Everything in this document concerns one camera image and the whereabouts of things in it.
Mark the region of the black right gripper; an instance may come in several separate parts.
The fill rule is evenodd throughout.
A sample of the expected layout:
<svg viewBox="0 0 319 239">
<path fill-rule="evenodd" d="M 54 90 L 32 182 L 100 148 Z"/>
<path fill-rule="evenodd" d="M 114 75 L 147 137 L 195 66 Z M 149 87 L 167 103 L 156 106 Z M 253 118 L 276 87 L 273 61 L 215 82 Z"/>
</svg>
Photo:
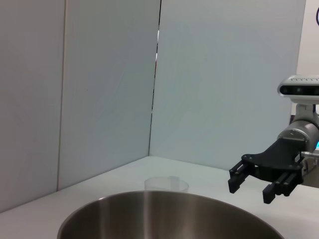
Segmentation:
<svg viewBox="0 0 319 239">
<path fill-rule="evenodd" d="M 248 176 L 272 182 L 262 192 L 265 204 L 277 196 L 290 196 L 303 183 L 302 166 L 295 158 L 306 149 L 306 143 L 294 139 L 277 139 L 264 152 L 244 154 L 229 170 L 229 192 L 234 194 Z"/>
</svg>

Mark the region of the clear plastic measuring cup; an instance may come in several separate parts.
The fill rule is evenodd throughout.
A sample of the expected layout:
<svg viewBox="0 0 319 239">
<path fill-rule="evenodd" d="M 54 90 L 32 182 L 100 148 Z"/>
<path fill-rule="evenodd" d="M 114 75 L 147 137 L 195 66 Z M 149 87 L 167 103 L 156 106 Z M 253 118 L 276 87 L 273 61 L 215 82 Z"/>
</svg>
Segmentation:
<svg viewBox="0 0 319 239">
<path fill-rule="evenodd" d="M 188 192 L 189 184 L 176 176 L 152 177 L 145 181 L 146 191 Z"/>
</svg>

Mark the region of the stainless steel mixing bowl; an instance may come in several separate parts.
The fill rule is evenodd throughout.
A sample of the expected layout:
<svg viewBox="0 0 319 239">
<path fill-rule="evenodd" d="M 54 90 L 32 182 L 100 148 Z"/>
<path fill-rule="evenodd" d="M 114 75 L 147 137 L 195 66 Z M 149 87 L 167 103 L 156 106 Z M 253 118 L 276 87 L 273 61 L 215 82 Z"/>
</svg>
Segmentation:
<svg viewBox="0 0 319 239">
<path fill-rule="evenodd" d="M 233 205 L 189 193 L 111 195 L 74 211 L 57 239 L 284 239 Z"/>
</svg>

